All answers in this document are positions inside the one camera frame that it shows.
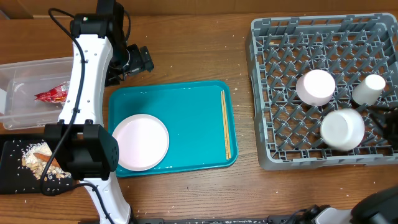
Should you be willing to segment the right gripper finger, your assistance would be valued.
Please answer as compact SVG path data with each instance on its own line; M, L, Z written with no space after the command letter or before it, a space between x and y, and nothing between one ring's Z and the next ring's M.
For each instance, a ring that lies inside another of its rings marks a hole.
M377 128L381 131L381 133L386 134L387 131L386 114L370 112L369 115L373 123L377 126Z
M377 105L372 105L368 106L368 110L375 112L375 113L381 113L381 112L386 112L386 113L396 113L397 112L397 107L388 107L388 106L377 106Z

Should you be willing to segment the white upturned cup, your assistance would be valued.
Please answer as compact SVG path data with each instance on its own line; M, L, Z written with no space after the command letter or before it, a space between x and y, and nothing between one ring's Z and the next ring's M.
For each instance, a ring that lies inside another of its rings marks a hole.
M375 104L380 97L386 81L377 74L368 75L352 92L352 98L359 105L367 104L371 106Z

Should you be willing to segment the pale green bowl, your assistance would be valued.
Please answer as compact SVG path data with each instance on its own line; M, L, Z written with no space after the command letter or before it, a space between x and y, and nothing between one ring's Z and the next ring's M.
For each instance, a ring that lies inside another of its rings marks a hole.
M349 151L363 140L365 125L354 109L341 109L328 113L320 126L323 141L331 148Z

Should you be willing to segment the small white plate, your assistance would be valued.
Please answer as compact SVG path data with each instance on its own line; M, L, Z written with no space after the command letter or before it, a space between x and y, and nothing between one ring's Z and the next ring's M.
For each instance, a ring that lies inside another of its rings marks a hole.
M311 106L327 104L335 91L334 78L326 71L311 70L297 80L298 97Z

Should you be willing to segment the large white plate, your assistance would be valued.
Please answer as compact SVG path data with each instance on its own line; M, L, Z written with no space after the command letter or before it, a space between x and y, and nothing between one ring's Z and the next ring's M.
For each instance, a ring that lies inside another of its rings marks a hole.
M112 133L119 146L119 165L145 171L160 163L169 149L164 123L149 114L135 114L121 121Z

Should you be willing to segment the red snack wrapper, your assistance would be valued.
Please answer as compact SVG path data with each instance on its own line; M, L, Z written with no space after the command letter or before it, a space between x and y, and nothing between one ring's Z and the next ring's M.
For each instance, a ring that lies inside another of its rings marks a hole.
M69 81L63 82L49 91L36 94L35 100L45 103L64 103L67 99L69 86Z

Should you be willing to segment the orange carrot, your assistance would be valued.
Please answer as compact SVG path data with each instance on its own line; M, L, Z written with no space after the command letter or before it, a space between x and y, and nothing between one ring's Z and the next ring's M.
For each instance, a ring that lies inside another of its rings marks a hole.
M39 152L35 152L34 156L38 159L41 160L44 163L44 166L47 164L47 162L50 160L50 156L45 155L45 154L41 154ZM58 167L60 168L60 165L58 164L56 159L53 159L53 161L51 162L51 166L54 167Z

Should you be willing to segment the rice and peanut scraps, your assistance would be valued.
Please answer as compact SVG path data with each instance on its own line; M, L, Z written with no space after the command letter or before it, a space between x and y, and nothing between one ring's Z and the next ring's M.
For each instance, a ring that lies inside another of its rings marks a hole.
M52 155L52 152L46 142L42 141L39 143L29 143L25 148L22 149L22 167L28 168L36 179L40 179L44 171L44 163L38 160L34 153L39 152L48 156ZM53 179L65 179L71 177L71 174L61 170L61 168L51 166L49 167L44 181Z

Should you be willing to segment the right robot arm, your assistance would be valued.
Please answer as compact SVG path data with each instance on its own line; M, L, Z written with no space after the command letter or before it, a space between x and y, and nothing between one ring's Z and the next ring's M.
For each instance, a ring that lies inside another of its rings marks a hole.
M370 118L382 136L397 149L397 107L368 106ZM329 205L314 205L293 213L285 221L296 223L397 223L397 187L372 194L352 210L338 210Z

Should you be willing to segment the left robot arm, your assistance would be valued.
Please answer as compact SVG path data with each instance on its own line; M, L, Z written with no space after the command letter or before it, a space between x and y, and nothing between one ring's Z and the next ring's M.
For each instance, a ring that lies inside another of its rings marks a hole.
M44 130L50 162L88 191L100 223L136 222L116 177L117 141L103 123L104 89L154 69L147 47L127 44L126 20L129 14L116 1L99 1L95 13L72 16L65 29L74 53L68 95L57 123Z

